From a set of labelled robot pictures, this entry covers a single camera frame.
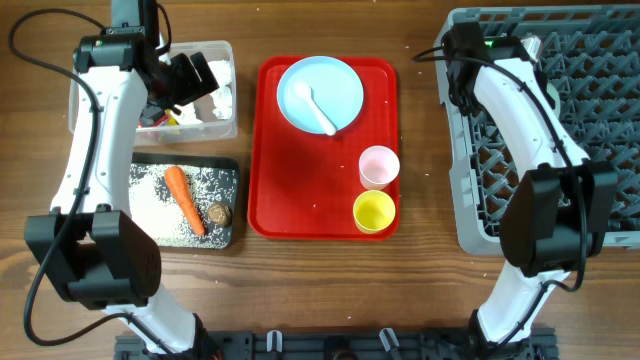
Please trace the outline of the red snack wrapper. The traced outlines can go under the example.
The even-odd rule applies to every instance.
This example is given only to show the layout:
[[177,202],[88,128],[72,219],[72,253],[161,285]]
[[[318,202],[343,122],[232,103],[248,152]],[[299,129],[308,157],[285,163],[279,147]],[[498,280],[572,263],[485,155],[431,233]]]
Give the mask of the red snack wrapper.
[[170,116],[165,114],[158,118],[141,117],[139,120],[139,128],[150,128],[164,126],[170,120]]

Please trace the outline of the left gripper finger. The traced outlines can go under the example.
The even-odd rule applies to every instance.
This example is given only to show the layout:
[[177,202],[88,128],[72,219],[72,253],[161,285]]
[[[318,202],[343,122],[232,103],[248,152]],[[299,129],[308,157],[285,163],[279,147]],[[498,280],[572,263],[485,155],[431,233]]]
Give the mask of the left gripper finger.
[[173,102],[171,99],[159,98],[149,100],[149,117],[161,118],[167,111],[174,114],[181,115],[182,110],[179,105]]
[[191,62],[199,76],[197,97],[208,95],[219,89],[218,81],[216,80],[209,64],[202,52],[197,52],[191,57]]

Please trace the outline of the yellow foil wrapper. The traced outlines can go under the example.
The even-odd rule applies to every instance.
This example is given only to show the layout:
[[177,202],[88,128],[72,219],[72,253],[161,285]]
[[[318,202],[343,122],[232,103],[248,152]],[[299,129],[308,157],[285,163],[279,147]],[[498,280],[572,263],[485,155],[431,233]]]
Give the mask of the yellow foil wrapper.
[[177,136],[180,134],[180,130],[178,129],[179,123],[177,122],[174,114],[171,110],[165,111],[165,122],[164,128],[165,131],[171,136]]

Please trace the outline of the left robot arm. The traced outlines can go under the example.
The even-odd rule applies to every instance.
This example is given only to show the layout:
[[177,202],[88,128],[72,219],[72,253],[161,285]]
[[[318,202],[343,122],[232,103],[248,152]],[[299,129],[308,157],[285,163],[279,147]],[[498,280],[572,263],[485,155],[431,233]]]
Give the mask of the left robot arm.
[[111,22],[81,39],[69,78],[75,129],[61,185],[43,216],[26,222],[38,279],[104,321],[118,319],[157,359],[218,359],[199,317],[161,283],[156,242],[133,220],[129,176],[139,121],[217,88],[201,54],[163,61],[171,43],[164,8],[115,1]]

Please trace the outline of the white plastic spoon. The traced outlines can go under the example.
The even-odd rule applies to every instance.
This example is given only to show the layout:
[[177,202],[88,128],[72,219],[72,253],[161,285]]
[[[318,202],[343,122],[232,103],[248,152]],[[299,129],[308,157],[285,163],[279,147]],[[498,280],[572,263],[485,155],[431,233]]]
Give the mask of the white plastic spoon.
[[294,92],[310,107],[324,133],[328,136],[334,136],[337,132],[337,129],[313,100],[311,87],[305,83],[297,82],[294,84]]

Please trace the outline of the orange carrot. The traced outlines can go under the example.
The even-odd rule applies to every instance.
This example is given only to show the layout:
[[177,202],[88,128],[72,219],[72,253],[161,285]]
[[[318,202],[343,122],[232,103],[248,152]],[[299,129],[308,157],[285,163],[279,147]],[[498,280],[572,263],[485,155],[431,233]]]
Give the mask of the orange carrot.
[[194,205],[184,171],[178,166],[170,166],[165,170],[164,180],[193,232],[197,236],[204,236],[206,230]]

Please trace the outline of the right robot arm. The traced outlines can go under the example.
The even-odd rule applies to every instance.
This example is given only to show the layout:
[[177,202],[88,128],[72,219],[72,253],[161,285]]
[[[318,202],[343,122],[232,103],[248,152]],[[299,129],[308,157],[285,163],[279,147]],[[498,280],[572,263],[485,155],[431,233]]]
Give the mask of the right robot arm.
[[476,22],[442,37],[450,101],[464,115],[482,110],[497,125],[518,185],[499,226],[504,267],[470,321],[478,357],[515,356],[555,289],[581,288],[588,258],[600,253],[617,174],[595,161],[560,124],[546,75],[517,37],[487,40]]

